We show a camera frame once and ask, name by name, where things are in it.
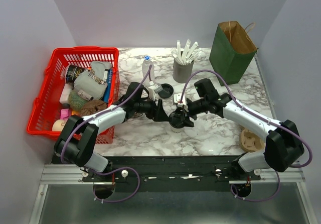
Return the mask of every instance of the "brown coaster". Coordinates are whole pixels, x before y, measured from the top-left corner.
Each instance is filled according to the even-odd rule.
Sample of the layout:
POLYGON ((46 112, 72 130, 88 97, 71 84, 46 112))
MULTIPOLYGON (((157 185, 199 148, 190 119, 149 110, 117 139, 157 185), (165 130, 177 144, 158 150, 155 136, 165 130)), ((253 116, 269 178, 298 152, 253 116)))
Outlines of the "brown coaster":
POLYGON ((80 116, 88 116, 98 113, 104 109, 108 108, 108 104, 102 100, 91 100, 88 101, 80 110, 80 116))
POLYGON ((246 152, 255 152, 263 149, 265 143, 254 133, 244 128, 240 133, 240 147, 246 152))

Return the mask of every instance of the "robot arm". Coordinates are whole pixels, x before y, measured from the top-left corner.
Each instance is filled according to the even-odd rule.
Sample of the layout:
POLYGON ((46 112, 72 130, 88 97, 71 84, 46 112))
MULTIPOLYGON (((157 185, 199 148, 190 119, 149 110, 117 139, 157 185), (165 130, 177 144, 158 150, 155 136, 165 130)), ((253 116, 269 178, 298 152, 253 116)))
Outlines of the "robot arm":
MULTIPOLYGON (((138 85, 139 83, 132 82, 126 94, 115 105, 128 99, 138 85)), ((281 128, 271 126, 243 111, 232 101, 231 96, 227 93, 219 95, 209 79, 202 79, 196 82, 194 86, 200 99, 197 101, 187 99, 186 102, 183 101, 184 105, 175 98, 174 102, 178 104, 178 108, 169 117, 163 109, 161 99, 156 104, 154 98, 151 100, 141 97, 143 90, 146 90, 143 86, 139 88, 132 98, 126 101, 126 104, 113 111, 106 111, 101 115, 84 118, 71 116, 66 122, 54 149, 58 154, 61 154, 66 140, 74 129, 81 122, 94 117, 93 120, 84 124, 76 132, 78 137, 71 139, 66 148, 64 158, 77 166, 85 166, 97 172, 103 172, 108 165, 108 160, 94 152, 94 145, 97 135, 106 129, 127 121, 135 113, 144 113, 155 122, 169 122, 172 128, 181 129, 194 126, 190 118, 196 120, 198 114, 210 112, 241 124, 266 142, 264 150, 240 155, 233 161, 231 165, 232 175, 263 168, 273 168, 276 171, 283 172, 304 153, 303 145, 298 139, 281 128)), ((114 109, 115 105, 110 106, 109 109, 114 109)), ((281 124, 283 127, 298 134, 295 124, 289 120, 281 123, 278 120, 269 119, 258 112, 255 113, 267 118, 269 123, 281 124)))
POLYGON ((227 93, 219 95, 209 79, 202 79, 196 82, 194 86, 201 99, 197 101, 187 99, 186 107, 178 107, 170 115, 170 124, 173 128, 193 127, 194 123, 190 118, 196 120, 197 114, 210 112, 248 128, 266 143, 265 149, 243 154, 233 161, 231 170, 235 174, 265 168, 273 168, 276 171, 283 172, 304 153, 303 145, 298 139, 281 128, 269 124, 282 125, 298 134, 292 121, 287 120, 282 123, 251 110, 267 119, 268 123, 259 120, 238 107, 227 93))
MULTIPOLYGON (((132 82, 126 94, 115 104, 118 105, 124 102, 131 96, 137 89, 139 83, 132 82)), ((104 110, 102 114, 93 114, 83 118, 79 116, 71 116, 68 118, 58 140, 55 143, 54 150, 56 153, 61 154, 62 149, 77 126, 88 119, 93 119, 84 124, 77 132, 77 136, 73 136, 70 140, 64 159, 68 162, 76 164, 79 167, 87 167, 97 172, 103 172, 109 161, 94 152, 94 146, 97 136, 106 129, 123 123, 133 117, 135 113, 146 114, 147 118, 155 122, 168 122, 169 118, 163 109, 163 101, 151 100, 148 97, 142 98, 142 92, 147 89, 141 86, 138 91, 123 104, 122 107, 115 108, 116 105, 111 105, 108 109, 104 110)))

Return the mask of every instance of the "green paper bag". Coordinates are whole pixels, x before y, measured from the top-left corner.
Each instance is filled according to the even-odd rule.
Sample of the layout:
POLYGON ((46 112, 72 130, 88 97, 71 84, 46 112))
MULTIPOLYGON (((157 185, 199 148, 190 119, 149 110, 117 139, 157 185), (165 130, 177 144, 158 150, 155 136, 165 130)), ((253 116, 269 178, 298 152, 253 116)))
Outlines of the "green paper bag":
POLYGON ((214 71, 220 74, 227 84, 240 81, 257 51, 245 31, 246 28, 243 29, 236 21, 221 22, 217 26, 210 62, 214 71))

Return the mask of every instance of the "white marble surface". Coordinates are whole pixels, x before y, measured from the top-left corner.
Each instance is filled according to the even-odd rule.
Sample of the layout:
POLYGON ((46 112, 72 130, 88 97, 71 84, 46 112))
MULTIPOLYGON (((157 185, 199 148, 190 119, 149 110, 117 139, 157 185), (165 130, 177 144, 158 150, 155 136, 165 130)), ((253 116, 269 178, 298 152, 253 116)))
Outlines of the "white marble surface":
MULTIPOLYGON (((125 94, 130 82, 142 80, 141 65, 144 55, 151 56, 155 65, 155 81, 169 83, 174 93, 182 92, 183 84, 173 80, 173 58, 170 48, 120 48, 119 74, 120 93, 125 94)), ((202 49, 201 57, 195 63, 193 72, 201 69, 213 70, 209 61, 210 49, 202 49)), ((226 92, 211 73, 200 73, 189 83, 186 97, 198 99, 194 82, 209 78, 220 94, 226 92)), ((237 99, 250 108, 272 117, 264 87, 255 63, 250 66, 238 84, 230 86, 237 99)), ((170 114, 175 110, 172 98, 164 99, 164 110, 170 114)), ((239 155, 240 126, 230 120, 212 114, 198 115, 194 128, 185 128, 181 133, 174 133, 169 123, 155 123, 145 115, 130 119, 115 127, 112 144, 96 145, 95 151, 106 156, 168 156, 168 155, 239 155)))

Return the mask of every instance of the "gray cup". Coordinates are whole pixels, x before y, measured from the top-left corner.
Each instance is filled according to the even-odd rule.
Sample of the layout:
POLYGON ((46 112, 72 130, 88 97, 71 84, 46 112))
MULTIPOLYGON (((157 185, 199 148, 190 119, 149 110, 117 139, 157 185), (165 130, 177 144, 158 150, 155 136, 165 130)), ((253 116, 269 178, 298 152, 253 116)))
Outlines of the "gray cup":
POLYGON ((178 83, 186 83, 187 79, 189 79, 192 74, 193 65, 194 61, 189 65, 180 65, 174 58, 173 79, 178 83))

